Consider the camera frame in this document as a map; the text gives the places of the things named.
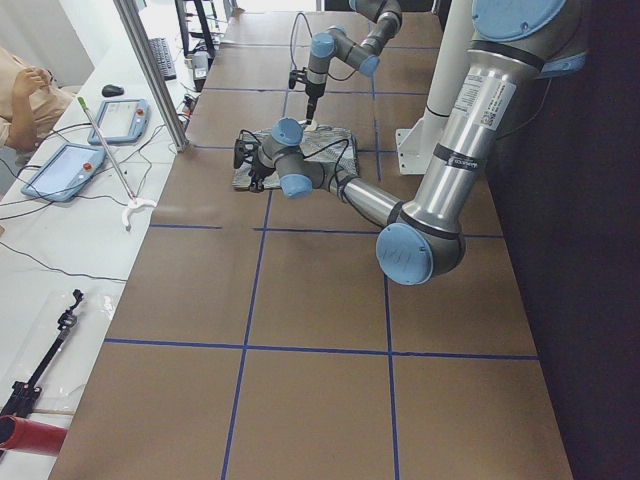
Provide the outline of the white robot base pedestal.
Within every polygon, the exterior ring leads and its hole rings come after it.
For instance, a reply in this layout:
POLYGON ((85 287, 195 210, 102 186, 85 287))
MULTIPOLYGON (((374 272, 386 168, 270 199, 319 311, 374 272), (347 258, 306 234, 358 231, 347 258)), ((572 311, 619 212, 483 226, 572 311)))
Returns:
POLYGON ((444 27, 423 116, 411 129, 396 130, 401 175, 425 173, 469 70, 467 49, 474 33, 471 0, 453 0, 444 27))

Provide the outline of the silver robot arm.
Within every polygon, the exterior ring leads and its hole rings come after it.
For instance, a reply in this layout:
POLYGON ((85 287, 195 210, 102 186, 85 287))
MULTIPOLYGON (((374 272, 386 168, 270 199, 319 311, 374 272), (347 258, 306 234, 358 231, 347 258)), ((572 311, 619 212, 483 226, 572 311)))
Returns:
POLYGON ((318 100, 325 93, 331 60, 337 58, 354 71, 373 77, 382 50, 402 26, 402 10, 398 1, 350 1, 349 5, 375 26, 361 43, 350 39, 340 26, 332 26, 312 36, 308 66, 304 70, 305 93, 308 96, 307 125, 312 123, 318 100))
POLYGON ((385 275, 401 285, 423 284, 464 256, 459 215, 517 90, 584 65, 590 9, 587 1, 452 3, 424 115, 398 133, 399 155, 416 160, 422 176, 410 201, 339 161, 304 153, 312 116, 283 118, 261 139, 241 133, 234 164, 247 168, 253 192, 274 175, 289 199, 315 189, 335 194, 380 227, 376 257, 385 275))

